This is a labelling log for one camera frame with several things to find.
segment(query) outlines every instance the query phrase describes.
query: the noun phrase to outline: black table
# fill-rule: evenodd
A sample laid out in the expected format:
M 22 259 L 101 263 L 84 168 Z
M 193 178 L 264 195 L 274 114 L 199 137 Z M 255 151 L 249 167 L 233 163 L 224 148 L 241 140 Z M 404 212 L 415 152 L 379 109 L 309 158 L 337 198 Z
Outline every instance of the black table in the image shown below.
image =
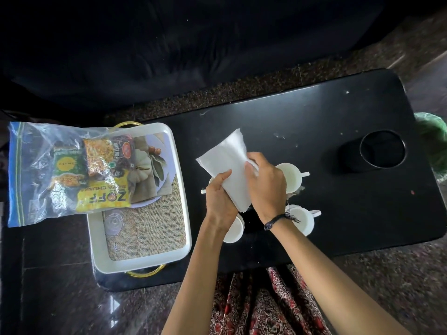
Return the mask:
M 210 178 L 195 159 L 237 128 L 247 150 L 263 152 L 273 164 L 289 162 L 310 172 L 303 179 L 305 190 L 289 202 L 321 210 L 309 239 L 329 257 L 429 241 L 446 232 L 444 202 L 402 83 L 392 71 L 373 70 L 153 122 L 167 124 L 174 133 L 194 241 L 206 212 L 200 190 Z M 379 129 L 401 135 L 405 162 L 389 170 L 344 172 L 338 148 Z M 243 217 L 241 240 L 222 246 L 220 272 L 290 262 L 276 238 L 261 230 L 256 214 Z M 146 279 L 99 272 L 96 278 L 114 291 L 178 282 L 188 262 L 189 256 Z

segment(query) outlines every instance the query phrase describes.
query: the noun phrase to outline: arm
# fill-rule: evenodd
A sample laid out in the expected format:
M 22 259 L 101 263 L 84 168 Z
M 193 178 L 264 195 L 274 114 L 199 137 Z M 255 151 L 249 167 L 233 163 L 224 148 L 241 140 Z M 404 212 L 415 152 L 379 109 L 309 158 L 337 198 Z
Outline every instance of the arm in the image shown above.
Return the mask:
M 249 193 L 262 223 L 283 214 L 286 181 L 281 170 L 261 153 L 248 153 L 259 165 L 259 176 L 247 163 Z M 361 290 L 342 270 L 315 247 L 288 219 L 277 221 L 271 232 L 290 256 L 306 285 L 340 335 L 409 334 Z
M 162 334 L 208 334 L 217 278 L 219 253 L 237 209 L 222 188 L 231 170 L 218 174 L 207 187 L 207 215 L 182 286 Z

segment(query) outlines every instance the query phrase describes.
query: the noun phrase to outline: green plastic bag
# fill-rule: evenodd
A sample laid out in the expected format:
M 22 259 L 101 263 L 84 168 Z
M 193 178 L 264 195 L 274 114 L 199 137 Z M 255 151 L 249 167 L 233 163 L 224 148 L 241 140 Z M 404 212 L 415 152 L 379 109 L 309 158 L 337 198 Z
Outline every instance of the green plastic bag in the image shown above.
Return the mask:
M 430 113 L 415 113 L 416 125 L 438 182 L 447 180 L 447 124 Z

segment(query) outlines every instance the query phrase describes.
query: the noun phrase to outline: white tissue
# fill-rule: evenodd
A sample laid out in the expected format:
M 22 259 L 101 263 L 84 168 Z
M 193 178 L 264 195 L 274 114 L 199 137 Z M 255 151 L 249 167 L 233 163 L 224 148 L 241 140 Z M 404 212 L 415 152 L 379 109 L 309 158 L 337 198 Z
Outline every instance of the white tissue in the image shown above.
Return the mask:
M 233 170 L 222 187 L 242 213 L 251 205 L 244 172 L 246 161 L 258 170 L 257 164 L 247 157 L 247 147 L 240 129 L 236 129 L 225 140 L 197 159 L 197 162 L 213 177 L 228 169 Z

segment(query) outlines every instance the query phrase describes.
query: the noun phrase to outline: speckled floor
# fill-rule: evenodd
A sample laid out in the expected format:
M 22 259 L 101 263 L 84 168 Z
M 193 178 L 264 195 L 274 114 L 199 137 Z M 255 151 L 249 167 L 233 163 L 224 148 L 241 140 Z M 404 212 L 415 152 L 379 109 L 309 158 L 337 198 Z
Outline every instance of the speckled floor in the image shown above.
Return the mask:
M 431 70 L 435 62 L 422 74 L 417 74 L 445 51 L 447 8 L 430 17 L 406 19 L 381 42 L 356 51 L 348 58 L 326 58 L 139 104 L 108 115 L 105 124 L 145 121 L 375 68 L 392 68 L 397 72 L 406 85 L 414 109 L 432 111 L 447 118 L 447 108 L 444 109 L 447 82 L 435 84 L 435 95 L 427 89 L 420 92 L 421 85 L 427 84 L 423 77 L 427 77 L 426 71 Z M 419 84 L 415 81 L 418 79 L 422 79 Z M 447 198 L 447 185 L 440 188 Z M 104 291 L 93 279 L 85 217 L 75 215 L 62 219 L 64 221 L 53 219 L 23 227 L 23 235 L 20 235 L 23 250 L 20 327 L 23 333 L 159 334 L 180 284 L 123 293 Z M 444 236 L 413 246 L 341 256 L 334 261 L 413 334 L 446 334 L 446 250 L 447 237 Z
M 447 51 L 447 10 L 408 18 L 381 42 L 346 59 L 327 58 L 270 74 L 220 84 L 160 101 L 140 104 L 107 117 L 108 123 L 144 121 L 197 108 L 239 101 L 375 68 L 392 68 L 409 87 L 420 69 Z M 439 84 L 447 89 L 447 83 Z M 419 104 L 424 100 L 412 89 Z M 425 93 L 425 101 L 432 98 Z M 447 107 L 425 111 L 447 117 Z M 447 185 L 440 186 L 447 199 Z M 334 261 L 413 334 L 447 332 L 447 237 L 432 242 L 341 256 Z M 149 324 L 159 329 L 158 322 Z

